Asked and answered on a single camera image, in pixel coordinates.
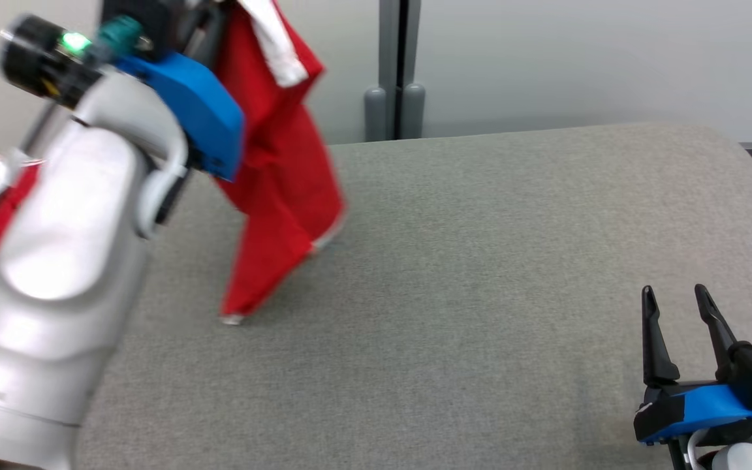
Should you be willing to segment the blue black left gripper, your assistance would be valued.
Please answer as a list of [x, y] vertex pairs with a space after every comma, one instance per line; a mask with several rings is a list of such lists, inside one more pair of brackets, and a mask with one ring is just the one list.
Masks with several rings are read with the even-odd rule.
[[[227, 0], [192, 0], [180, 16], [175, 50], [158, 62], [138, 52], [149, 50], [146, 37], [138, 39], [134, 54], [120, 57], [101, 69], [96, 82], [71, 110], [84, 105], [111, 72], [130, 78], [134, 86], [155, 93], [180, 126], [179, 137], [189, 146], [188, 166], [215, 178], [232, 179], [242, 155], [245, 119], [241, 108], [213, 72], [227, 29]], [[34, 14], [16, 18], [0, 33], [0, 71], [6, 81], [47, 99], [41, 78], [59, 71], [63, 60], [55, 44], [65, 29]]]

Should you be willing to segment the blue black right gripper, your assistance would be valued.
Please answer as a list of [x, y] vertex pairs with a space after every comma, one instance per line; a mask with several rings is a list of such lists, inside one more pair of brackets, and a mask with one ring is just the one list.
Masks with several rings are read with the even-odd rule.
[[[726, 382], [732, 369], [729, 348], [736, 342], [722, 312], [704, 285], [695, 285], [699, 315], [707, 325], [718, 368], [715, 378]], [[717, 382], [678, 383], [680, 369], [670, 359], [659, 325], [659, 304], [650, 285], [642, 289], [642, 362], [644, 402], [634, 415], [639, 443], [653, 445], [696, 431], [699, 443], [725, 446], [752, 437], [752, 386]]]

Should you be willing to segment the red white garment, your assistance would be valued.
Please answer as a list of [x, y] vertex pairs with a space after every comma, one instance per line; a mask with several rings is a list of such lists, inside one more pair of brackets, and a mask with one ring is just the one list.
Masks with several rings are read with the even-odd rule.
[[344, 201], [306, 98], [324, 71], [277, 0], [236, 0], [217, 68], [245, 115], [242, 161], [219, 187], [245, 215], [221, 321], [237, 325], [340, 230]]

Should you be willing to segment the grey partition post two feet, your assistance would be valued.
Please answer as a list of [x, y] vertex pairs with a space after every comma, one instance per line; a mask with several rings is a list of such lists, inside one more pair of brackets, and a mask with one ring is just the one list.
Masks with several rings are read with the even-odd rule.
[[365, 140], [421, 138], [426, 88], [415, 80], [422, 0], [379, 0], [378, 86], [364, 93]]

